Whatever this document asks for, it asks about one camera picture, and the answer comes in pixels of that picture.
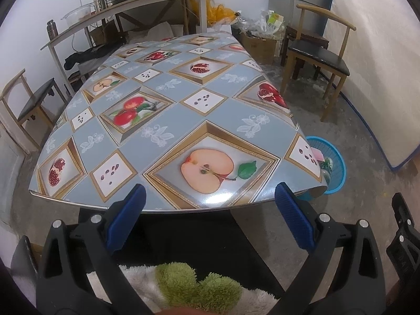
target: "white door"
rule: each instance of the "white door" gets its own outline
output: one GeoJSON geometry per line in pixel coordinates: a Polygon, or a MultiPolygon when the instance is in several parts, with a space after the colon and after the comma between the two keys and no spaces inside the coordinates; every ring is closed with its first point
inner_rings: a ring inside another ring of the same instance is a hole
{"type": "Polygon", "coordinates": [[[10,224],[13,191],[24,158],[23,150],[0,123],[0,219],[6,224],[10,224]]]}

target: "pink object in basket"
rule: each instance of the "pink object in basket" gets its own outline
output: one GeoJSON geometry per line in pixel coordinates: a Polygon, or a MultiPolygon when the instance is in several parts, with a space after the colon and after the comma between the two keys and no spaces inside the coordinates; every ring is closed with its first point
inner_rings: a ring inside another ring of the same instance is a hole
{"type": "Polygon", "coordinates": [[[311,147],[312,153],[314,154],[314,158],[317,161],[324,161],[324,155],[322,154],[321,150],[311,147]]]}

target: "green plush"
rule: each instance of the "green plush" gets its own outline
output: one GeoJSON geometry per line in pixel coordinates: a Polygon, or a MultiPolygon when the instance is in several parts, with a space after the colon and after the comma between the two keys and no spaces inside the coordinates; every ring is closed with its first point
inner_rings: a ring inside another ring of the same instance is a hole
{"type": "Polygon", "coordinates": [[[197,282],[195,270],[185,263],[158,265],[155,275],[160,291],[171,307],[192,307],[226,314],[242,295],[238,282],[216,273],[197,282]]]}

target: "basket rim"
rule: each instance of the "basket rim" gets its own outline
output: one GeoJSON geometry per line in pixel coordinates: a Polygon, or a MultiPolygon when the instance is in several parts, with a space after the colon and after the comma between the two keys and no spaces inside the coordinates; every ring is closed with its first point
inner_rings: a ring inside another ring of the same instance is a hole
{"type": "Polygon", "coordinates": [[[341,183],[335,187],[334,189],[331,190],[326,190],[324,194],[333,194],[335,192],[338,192],[344,185],[344,182],[346,181],[346,177],[347,177],[347,168],[346,168],[346,163],[344,162],[343,156],[340,154],[339,150],[329,141],[327,141],[326,139],[323,139],[322,137],[318,137],[318,136],[307,136],[306,137],[307,140],[313,139],[313,140],[319,140],[320,142],[325,143],[326,145],[330,146],[339,156],[342,164],[343,164],[343,178],[341,183]]]}

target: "blue gripper pad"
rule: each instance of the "blue gripper pad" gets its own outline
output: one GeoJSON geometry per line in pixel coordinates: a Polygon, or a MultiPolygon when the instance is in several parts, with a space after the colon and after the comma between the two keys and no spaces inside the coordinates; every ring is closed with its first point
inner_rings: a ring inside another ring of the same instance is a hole
{"type": "Polygon", "coordinates": [[[315,248],[314,229],[284,182],[277,185],[274,200],[297,245],[311,252],[315,248]]]}
{"type": "Polygon", "coordinates": [[[115,216],[107,231],[106,247],[110,254],[121,250],[146,205],[146,190],[137,184],[124,199],[125,205],[115,216]]]}

